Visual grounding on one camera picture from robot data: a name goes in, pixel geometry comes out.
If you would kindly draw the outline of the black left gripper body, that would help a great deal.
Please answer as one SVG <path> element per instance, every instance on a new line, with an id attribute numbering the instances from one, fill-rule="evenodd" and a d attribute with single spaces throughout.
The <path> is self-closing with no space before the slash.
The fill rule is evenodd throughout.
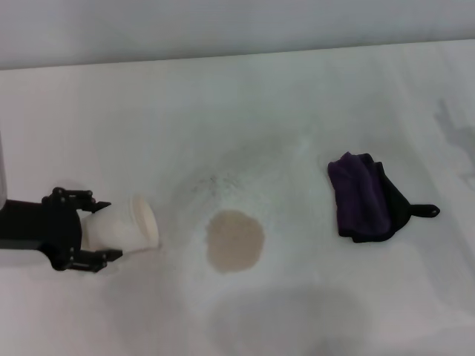
<path id="1" fill-rule="evenodd" d="M 74 205 L 6 201 L 1 209 L 1 248 L 40 251 L 49 259 L 69 260 L 81 248 L 82 228 Z"/>

